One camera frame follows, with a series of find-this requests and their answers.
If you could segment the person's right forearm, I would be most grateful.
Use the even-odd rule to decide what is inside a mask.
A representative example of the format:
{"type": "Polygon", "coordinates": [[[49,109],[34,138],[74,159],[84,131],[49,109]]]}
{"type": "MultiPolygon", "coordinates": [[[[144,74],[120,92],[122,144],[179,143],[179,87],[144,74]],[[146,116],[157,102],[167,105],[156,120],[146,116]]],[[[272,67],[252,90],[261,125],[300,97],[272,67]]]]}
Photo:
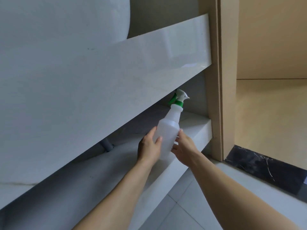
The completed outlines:
{"type": "Polygon", "coordinates": [[[193,154],[189,167],[223,230],[301,230],[203,154],[193,154]]]}

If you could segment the beige wooden door frame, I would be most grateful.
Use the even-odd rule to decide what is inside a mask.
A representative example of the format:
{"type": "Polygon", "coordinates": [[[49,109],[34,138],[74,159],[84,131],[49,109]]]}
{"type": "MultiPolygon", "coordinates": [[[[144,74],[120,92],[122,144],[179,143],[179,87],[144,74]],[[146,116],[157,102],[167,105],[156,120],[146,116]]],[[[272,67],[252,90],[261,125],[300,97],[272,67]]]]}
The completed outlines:
{"type": "Polygon", "coordinates": [[[240,0],[198,0],[209,15],[212,64],[204,70],[213,138],[211,156],[224,161],[235,144],[236,78],[240,0]]]}

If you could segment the grey drain pipe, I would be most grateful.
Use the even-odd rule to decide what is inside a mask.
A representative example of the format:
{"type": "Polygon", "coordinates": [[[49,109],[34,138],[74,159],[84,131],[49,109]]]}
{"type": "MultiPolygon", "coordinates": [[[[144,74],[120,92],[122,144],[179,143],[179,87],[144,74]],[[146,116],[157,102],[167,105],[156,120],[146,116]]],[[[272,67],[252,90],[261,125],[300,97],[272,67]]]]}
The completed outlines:
{"type": "Polygon", "coordinates": [[[99,141],[99,144],[104,148],[105,152],[110,152],[114,148],[114,145],[107,138],[104,138],[99,141]]]}

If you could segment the person's right hand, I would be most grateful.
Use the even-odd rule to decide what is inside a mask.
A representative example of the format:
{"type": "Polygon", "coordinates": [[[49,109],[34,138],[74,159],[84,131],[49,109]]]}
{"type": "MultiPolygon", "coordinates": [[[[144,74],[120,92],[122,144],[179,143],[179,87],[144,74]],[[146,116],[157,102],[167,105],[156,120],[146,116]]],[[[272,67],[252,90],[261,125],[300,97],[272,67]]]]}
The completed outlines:
{"type": "Polygon", "coordinates": [[[178,136],[180,138],[180,153],[173,154],[182,164],[192,168],[205,156],[197,149],[193,140],[184,133],[183,129],[179,130],[178,136]]]}

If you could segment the person's left forearm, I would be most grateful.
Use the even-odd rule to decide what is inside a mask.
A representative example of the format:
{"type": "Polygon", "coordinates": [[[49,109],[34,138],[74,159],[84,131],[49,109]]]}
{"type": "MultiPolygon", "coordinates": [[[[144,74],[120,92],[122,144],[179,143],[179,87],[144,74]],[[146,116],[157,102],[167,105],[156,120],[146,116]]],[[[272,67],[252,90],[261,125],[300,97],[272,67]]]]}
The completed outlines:
{"type": "Polygon", "coordinates": [[[72,230],[127,230],[155,161],[138,159],[114,189],[72,230]]]}

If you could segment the white ceramic sink basin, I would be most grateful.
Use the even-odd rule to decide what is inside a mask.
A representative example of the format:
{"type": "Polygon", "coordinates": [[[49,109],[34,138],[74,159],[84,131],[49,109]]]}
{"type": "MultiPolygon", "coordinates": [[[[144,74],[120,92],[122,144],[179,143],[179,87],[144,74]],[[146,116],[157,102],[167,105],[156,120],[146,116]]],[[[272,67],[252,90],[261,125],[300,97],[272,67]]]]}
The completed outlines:
{"type": "Polygon", "coordinates": [[[111,44],[129,26],[130,0],[0,0],[0,51],[76,34],[111,44]]]}

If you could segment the translucent white spray bottle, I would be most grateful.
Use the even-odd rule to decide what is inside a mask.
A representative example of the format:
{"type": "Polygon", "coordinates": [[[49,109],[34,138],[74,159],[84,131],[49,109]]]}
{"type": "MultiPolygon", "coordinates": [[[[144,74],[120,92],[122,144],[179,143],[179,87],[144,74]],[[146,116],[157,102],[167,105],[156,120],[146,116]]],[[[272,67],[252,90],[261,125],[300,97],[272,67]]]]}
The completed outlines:
{"type": "Polygon", "coordinates": [[[160,154],[160,159],[162,160],[169,158],[172,146],[178,136],[180,115],[183,111],[183,102],[186,99],[189,99],[187,94],[181,89],[176,89],[168,103],[170,104],[170,110],[163,119],[159,120],[153,135],[154,142],[158,137],[162,138],[160,154]]]}

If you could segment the person's left hand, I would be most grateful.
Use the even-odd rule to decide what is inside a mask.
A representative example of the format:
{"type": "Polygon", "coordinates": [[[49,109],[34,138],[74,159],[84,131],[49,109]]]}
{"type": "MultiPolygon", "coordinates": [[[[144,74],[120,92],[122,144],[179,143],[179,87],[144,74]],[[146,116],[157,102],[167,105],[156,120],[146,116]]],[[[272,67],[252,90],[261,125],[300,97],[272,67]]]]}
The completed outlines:
{"type": "Polygon", "coordinates": [[[148,167],[153,167],[161,154],[161,147],[155,147],[154,145],[153,137],[156,129],[157,126],[153,127],[138,144],[137,162],[148,167]]]}

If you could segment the white marble vanity counter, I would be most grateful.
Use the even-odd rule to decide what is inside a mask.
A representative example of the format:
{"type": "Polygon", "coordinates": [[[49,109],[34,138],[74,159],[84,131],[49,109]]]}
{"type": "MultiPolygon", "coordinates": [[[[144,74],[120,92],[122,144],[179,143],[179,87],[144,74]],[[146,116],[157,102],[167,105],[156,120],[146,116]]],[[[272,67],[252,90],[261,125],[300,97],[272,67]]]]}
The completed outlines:
{"type": "Polygon", "coordinates": [[[0,209],[211,65],[209,14],[0,52],[0,209]]]}

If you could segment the white marble lower shelf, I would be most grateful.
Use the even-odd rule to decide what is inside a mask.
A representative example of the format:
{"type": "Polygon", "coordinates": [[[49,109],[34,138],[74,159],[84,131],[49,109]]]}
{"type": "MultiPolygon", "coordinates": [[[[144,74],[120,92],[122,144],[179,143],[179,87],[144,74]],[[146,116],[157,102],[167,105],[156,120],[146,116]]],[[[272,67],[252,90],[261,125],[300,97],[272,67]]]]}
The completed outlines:
{"type": "MultiPolygon", "coordinates": [[[[1,230],[71,230],[135,165],[140,139],[169,108],[153,105],[109,135],[112,151],[78,159],[5,207],[1,230]]],[[[212,139],[212,121],[183,111],[179,126],[202,151],[212,139]]],[[[161,155],[136,205],[129,230],[138,230],[187,170],[175,155],[161,155]]]]}

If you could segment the black marble door threshold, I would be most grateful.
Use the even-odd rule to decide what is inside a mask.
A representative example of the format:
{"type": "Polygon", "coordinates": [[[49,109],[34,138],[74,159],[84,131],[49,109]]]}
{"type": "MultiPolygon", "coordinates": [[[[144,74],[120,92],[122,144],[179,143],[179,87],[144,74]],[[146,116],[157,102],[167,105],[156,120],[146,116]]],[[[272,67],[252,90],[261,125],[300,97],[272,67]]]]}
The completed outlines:
{"type": "Polygon", "coordinates": [[[224,161],[307,204],[307,170],[237,145],[224,161]]]}

